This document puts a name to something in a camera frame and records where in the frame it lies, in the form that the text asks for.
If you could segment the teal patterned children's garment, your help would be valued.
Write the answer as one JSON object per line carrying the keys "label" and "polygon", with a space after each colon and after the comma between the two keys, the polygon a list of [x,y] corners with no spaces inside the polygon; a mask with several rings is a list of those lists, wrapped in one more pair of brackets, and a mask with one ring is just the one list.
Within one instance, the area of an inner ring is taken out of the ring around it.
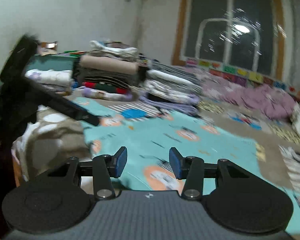
{"label": "teal patterned children's garment", "polygon": [[181,191],[184,182],[175,178],[168,162],[172,147],[207,163],[229,159],[289,195],[294,211],[287,231],[300,236],[300,137],[287,125],[213,102],[204,103],[198,117],[143,102],[78,97],[75,103],[101,116],[98,126],[82,123],[92,156],[127,148],[127,163],[117,185]]}

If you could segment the white folded clothes stack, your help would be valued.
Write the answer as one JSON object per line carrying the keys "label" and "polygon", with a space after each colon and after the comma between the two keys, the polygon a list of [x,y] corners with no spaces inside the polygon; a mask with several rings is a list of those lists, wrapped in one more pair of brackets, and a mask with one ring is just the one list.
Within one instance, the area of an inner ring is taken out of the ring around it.
{"label": "white folded clothes stack", "polygon": [[74,83],[71,70],[31,69],[25,73],[25,77],[58,94],[70,94]]}

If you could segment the brown Mickey Mouse blanket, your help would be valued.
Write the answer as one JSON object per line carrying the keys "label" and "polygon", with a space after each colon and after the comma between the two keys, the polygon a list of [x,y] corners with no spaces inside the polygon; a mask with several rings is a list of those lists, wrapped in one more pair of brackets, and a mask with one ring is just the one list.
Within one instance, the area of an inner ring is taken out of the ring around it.
{"label": "brown Mickey Mouse blanket", "polygon": [[83,122],[75,121],[53,109],[40,106],[37,121],[12,146],[24,180],[54,167],[71,156],[82,161],[93,159],[85,142]]}

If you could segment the lavender folded sheet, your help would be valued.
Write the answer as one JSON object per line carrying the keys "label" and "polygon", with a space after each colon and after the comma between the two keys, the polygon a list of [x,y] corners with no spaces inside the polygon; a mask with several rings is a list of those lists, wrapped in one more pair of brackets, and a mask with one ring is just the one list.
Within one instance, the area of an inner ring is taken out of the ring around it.
{"label": "lavender folded sheet", "polygon": [[169,111],[178,111],[189,116],[198,115],[198,109],[191,105],[173,102],[154,101],[149,99],[147,95],[141,95],[139,97],[139,100],[156,108],[162,108]]}

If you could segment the lavender cartoon folded garment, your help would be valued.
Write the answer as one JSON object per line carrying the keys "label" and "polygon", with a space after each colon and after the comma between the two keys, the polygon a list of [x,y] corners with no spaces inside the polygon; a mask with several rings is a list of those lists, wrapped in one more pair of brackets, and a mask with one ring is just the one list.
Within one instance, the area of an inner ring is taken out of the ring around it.
{"label": "lavender cartoon folded garment", "polygon": [[108,101],[132,101],[133,94],[128,92],[127,94],[110,93],[102,90],[82,87],[82,96],[92,99],[101,99]]}

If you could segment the red green black sweater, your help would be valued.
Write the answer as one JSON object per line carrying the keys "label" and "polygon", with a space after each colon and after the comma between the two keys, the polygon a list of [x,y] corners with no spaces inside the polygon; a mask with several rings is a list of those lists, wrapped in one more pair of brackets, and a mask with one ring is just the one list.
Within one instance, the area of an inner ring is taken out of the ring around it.
{"label": "red green black sweater", "polygon": [[137,74],[123,74],[105,70],[83,68],[76,74],[76,80],[84,87],[102,92],[128,94],[130,88],[139,82]]}

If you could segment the white patterned folded blanket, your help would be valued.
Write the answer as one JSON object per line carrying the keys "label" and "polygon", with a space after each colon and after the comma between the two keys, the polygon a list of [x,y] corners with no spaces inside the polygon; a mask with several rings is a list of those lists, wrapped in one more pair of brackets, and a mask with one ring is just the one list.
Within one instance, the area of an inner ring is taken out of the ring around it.
{"label": "white patterned folded blanket", "polygon": [[200,101],[196,94],[179,91],[175,87],[155,80],[146,80],[143,88],[148,95],[156,96],[172,103],[196,105]]}

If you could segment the grey folded blanket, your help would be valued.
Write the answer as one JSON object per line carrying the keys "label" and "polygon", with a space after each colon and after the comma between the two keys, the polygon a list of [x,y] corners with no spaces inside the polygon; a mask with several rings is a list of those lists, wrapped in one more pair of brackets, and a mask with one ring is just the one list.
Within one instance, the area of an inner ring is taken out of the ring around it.
{"label": "grey folded blanket", "polygon": [[159,63],[157,61],[153,61],[149,70],[152,70],[152,69],[189,80],[192,82],[192,84],[191,85],[183,85],[183,86],[185,86],[187,88],[192,88],[194,90],[198,90],[199,93],[202,90],[201,81],[196,77],[196,75],[185,71],[181,67],[170,66],[170,65]]}

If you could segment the white rolled towel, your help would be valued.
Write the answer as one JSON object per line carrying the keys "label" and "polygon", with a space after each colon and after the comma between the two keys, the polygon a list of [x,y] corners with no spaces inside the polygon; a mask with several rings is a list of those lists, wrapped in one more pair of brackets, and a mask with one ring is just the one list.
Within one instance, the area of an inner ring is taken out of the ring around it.
{"label": "white rolled towel", "polygon": [[165,80],[168,82],[173,82],[173,83],[178,83],[178,84],[182,84],[182,85],[191,85],[192,82],[186,79],[183,79],[181,77],[177,77],[171,74],[167,74],[164,72],[160,72],[158,70],[148,70],[147,71],[147,76],[151,77],[153,79],[161,79],[161,80]]}

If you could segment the beige folded blanket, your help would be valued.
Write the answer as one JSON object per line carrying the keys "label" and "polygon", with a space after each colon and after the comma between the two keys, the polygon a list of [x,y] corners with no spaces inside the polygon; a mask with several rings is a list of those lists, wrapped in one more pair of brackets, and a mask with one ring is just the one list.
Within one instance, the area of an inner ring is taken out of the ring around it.
{"label": "beige folded blanket", "polygon": [[109,57],[95,57],[89,55],[83,55],[80,58],[79,64],[83,68],[104,70],[128,75],[137,74],[139,69],[137,62],[127,62]]}

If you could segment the purple floral quilt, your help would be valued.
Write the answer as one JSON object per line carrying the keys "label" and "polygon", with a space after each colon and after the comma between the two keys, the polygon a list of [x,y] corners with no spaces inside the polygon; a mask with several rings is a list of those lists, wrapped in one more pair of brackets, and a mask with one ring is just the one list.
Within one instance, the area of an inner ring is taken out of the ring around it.
{"label": "purple floral quilt", "polygon": [[199,80],[204,97],[257,110],[269,119],[288,119],[298,107],[297,101],[281,88],[214,69],[182,67],[181,70]]}

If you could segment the wooden framed window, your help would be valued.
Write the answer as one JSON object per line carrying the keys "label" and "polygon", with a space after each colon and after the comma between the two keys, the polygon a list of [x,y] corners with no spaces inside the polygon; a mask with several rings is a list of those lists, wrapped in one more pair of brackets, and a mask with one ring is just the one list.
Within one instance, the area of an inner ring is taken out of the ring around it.
{"label": "wooden framed window", "polygon": [[282,22],[281,0],[181,0],[172,63],[280,78]]}

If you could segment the grey sheer curtain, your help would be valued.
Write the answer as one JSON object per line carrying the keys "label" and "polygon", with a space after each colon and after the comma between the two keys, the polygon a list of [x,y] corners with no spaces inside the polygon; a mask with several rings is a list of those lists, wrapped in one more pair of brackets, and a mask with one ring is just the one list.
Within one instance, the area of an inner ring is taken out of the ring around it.
{"label": "grey sheer curtain", "polygon": [[281,0],[284,37],[282,80],[300,88],[300,0]]}

